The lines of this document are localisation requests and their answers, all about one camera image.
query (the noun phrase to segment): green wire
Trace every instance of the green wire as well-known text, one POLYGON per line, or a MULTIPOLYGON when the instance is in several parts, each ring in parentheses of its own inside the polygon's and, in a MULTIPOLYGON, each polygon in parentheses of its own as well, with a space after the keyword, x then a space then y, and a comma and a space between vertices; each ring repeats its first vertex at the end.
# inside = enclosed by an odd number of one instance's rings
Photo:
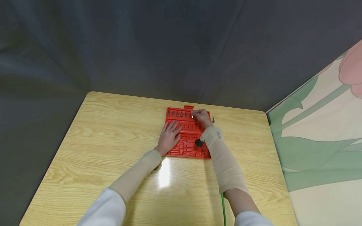
POLYGON ((226 226, 226 214, 225 214, 224 193, 221 194, 221 202, 223 203, 224 226, 226 226))

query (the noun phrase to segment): red plastic tray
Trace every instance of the red plastic tray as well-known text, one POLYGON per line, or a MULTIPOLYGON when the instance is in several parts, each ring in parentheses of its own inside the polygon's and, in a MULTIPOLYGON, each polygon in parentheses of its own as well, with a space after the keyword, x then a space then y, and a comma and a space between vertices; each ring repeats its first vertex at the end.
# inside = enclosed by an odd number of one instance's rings
POLYGON ((193 109, 194 106, 189 105, 185 105, 184 108, 167 108, 165 122, 170 124, 172 121, 178 121, 177 127, 182 125, 182 130, 180 131, 181 140, 166 155, 185 158, 211 159, 206 144, 203 144, 202 147, 198 147, 195 144, 195 140, 200 139, 200 136, 205 129, 202 127, 201 123, 196 120, 196 118, 191 118, 191 111, 193 109))

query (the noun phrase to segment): wood grain surface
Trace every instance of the wood grain surface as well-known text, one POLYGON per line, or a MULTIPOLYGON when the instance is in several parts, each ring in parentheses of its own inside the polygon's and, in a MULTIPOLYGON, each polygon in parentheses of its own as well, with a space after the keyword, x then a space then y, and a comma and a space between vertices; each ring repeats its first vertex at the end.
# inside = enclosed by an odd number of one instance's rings
MULTIPOLYGON (((275 226, 297 225, 265 113, 98 92, 83 101, 21 225, 76 225, 104 188, 156 146, 166 108, 184 105, 215 118, 261 213, 275 226)), ((164 158, 127 204, 124 225, 223 225, 212 162, 164 158)))

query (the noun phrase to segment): gray curtain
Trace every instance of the gray curtain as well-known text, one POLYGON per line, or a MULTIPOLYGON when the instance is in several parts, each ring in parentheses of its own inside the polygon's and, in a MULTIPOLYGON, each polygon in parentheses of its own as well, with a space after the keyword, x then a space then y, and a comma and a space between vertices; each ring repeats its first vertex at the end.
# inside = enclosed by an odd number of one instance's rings
POLYGON ((0 222, 20 222, 89 91, 266 111, 362 38, 361 1, 0 7, 0 222))

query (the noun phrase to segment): right hand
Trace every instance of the right hand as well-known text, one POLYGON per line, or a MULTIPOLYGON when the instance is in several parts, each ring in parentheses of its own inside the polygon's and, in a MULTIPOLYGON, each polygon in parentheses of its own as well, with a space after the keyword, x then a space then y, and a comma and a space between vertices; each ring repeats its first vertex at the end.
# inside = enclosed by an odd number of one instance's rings
POLYGON ((193 110, 191 112, 191 115, 193 115, 199 122, 201 122, 202 127, 206 129, 207 127, 214 126, 209 118, 209 115, 207 114, 207 111, 205 109, 202 110, 193 110))

